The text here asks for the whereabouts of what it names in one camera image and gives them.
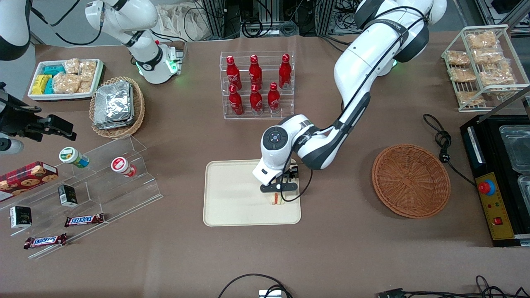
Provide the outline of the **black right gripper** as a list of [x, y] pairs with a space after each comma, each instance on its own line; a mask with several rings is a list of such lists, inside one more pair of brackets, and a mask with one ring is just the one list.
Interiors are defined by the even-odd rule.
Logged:
[[26, 137], [41, 142], [42, 136], [57, 135], [76, 141], [73, 124], [56, 115], [48, 115], [46, 120], [37, 115], [42, 109], [12, 96], [1, 96], [1, 133], [15, 137]]

